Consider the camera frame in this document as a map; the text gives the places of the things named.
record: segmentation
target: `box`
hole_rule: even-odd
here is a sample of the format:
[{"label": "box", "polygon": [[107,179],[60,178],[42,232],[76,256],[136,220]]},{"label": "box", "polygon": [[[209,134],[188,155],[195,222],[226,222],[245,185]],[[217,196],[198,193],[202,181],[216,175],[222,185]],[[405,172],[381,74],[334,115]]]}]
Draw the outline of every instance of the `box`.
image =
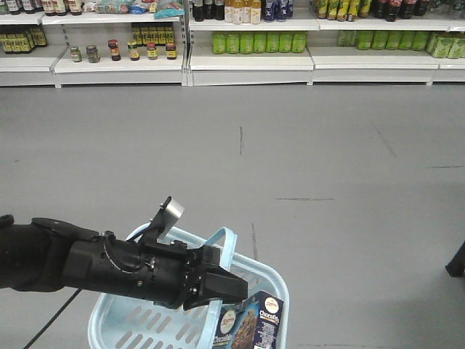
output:
[{"label": "box", "polygon": [[213,349],[275,349],[283,301],[259,291],[241,305],[225,305]]}]

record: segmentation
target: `light blue shopping basket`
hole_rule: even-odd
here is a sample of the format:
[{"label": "light blue shopping basket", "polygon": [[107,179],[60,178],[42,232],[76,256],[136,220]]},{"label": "light blue shopping basket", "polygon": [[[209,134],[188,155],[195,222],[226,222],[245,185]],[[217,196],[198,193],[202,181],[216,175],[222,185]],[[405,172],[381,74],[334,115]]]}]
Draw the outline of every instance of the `light blue shopping basket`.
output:
[{"label": "light blue shopping basket", "polygon": [[[141,225],[130,236],[146,228]],[[237,235],[228,228],[204,240],[172,228],[162,240],[182,240],[189,248],[213,245],[225,238],[220,266],[247,280],[248,295],[263,290],[284,301],[276,349],[286,348],[289,293],[281,276],[267,265],[234,253]],[[210,349],[217,328],[221,300],[183,311],[166,309],[146,300],[101,294],[92,311],[88,336],[92,349]]]}]

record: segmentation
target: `dark bottle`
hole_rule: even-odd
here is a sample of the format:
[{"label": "dark bottle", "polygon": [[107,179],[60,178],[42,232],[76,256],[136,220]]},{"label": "dark bottle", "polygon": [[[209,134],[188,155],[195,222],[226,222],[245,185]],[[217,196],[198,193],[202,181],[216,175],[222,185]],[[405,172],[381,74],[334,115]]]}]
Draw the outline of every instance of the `dark bottle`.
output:
[{"label": "dark bottle", "polygon": [[205,0],[205,4],[203,4],[203,13],[205,13],[206,20],[213,20],[215,18],[213,0]]},{"label": "dark bottle", "polygon": [[21,13],[21,3],[18,0],[7,0],[8,11],[11,15],[18,15]]},{"label": "dark bottle", "polygon": [[429,0],[418,0],[415,4],[415,9],[413,14],[415,16],[424,16],[426,10],[428,9]]},{"label": "dark bottle", "polygon": [[376,2],[375,17],[384,18],[389,8],[389,0],[378,0]]},{"label": "dark bottle", "polygon": [[395,22],[399,14],[400,4],[402,0],[389,0],[389,7],[387,9],[385,18],[388,22]]},{"label": "dark bottle", "polygon": [[403,0],[400,5],[399,17],[404,20],[409,20],[412,18],[413,9],[415,8],[416,0]]},{"label": "dark bottle", "polygon": [[215,19],[225,19],[225,0],[215,0]]},{"label": "dark bottle", "polygon": [[203,0],[195,0],[194,6],[192,8],[192,16],[196,22],[202,22],[205,20],[205,15],[203,13]]}]

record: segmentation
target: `store shelf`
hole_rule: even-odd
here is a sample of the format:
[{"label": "store shelf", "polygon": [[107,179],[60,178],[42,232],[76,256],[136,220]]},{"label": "store shelf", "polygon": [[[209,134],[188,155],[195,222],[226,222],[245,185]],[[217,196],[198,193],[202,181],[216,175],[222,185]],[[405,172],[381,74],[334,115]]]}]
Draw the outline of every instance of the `store shelf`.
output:
[{"label": "store shelf", "polygon": [[204,20],[189,22],[192,31],[317,31],[320,29],[314,15],[306,8],[295,8],[294,16],[284,22],[265,22],[254,25],[243,23],[240,25],[227,23],[224,20]]},{"label": "store shelf", "polygon": [[425,52],[310,47],[313,82],[422,82],[431,84],[437,61]]},{"label": "store shelf", "polygon": [[214,55],[211,47],[193,47],[190,57],[193,86],[308,84],[312,69],[308,52]]},{"label": "store shelf", "polygon": [[179,22],[179,17],[155,19],[153,13],[146,12],[141,15],[130,14],[104,14],[85,12],[79,16],[67,14],[66,16],[43,17],[42,24],[108,24],[108,23],[139,23],[139,22]]},{"label": "store shelf", "polygon": [[30,54],[6,55],[0,51],[0,72],[50,72],[61,54],[64,46],[37,47]]},{"label": "store shelf", "polygon": [[387,22],[383,18],[359,18],[354,22],[317,19],[320,30],[391,30],[391,31],[465,31],[465,20],[451,20],[447,15],[428,13],[409,20],[398,18]]},{"label": "store shelf", "polygon": [[40,24],[41,19],[44,16],[43,12],[37,13],[20,13],[18,15],[0,15],[0,25],[11,25],[11,24]]}]

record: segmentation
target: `black object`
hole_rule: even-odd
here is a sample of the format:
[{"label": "black object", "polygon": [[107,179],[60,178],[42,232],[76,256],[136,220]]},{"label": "black object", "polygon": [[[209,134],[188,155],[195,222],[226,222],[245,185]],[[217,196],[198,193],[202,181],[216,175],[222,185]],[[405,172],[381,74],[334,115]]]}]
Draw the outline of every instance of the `black object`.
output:
[{"label": "black object", "polygon": [[0,288],[52,292],[72,286],[186,310],[215,299],[246,299],[247,282],[219,267],[216,247],[157,241],[165,233],[170,200],[129,241],[59,220],[15,225],[11,215],[0,217]]},{"label": "black object", "polygon": [[395,22],[397,19],[401,2],[402,0],[389,0],[389,7],[387,8],[387,12],[384,16],[388,22]]},{"label": "black object", "polygon": [[203,4],[203,12],[205,13],[206,20],[213,20],[215,18],[213,0],[205,0]]},{"label": "black object", "polygon": [[458,278],[464,275],[465,271],[465,242],[462,244],[460,249],[458,249],[453,259],[445,266],[445,269],[448,271],[449,275]]},{"label": "black object", "polygon": [[215,19],[225,20],[225,0],[215,0]]},{"label": "black object", "polygon": [[195,0],[192,7],[192,16],[194,21],[203,22],[205,20],[205,13],[203,12],[203,0]]},{"label": "black object", "polygon": [[429,0],[418,0],[415,4],[415,9],[413,14],[415,16],[424,16],[426,10],[428,9]]}]

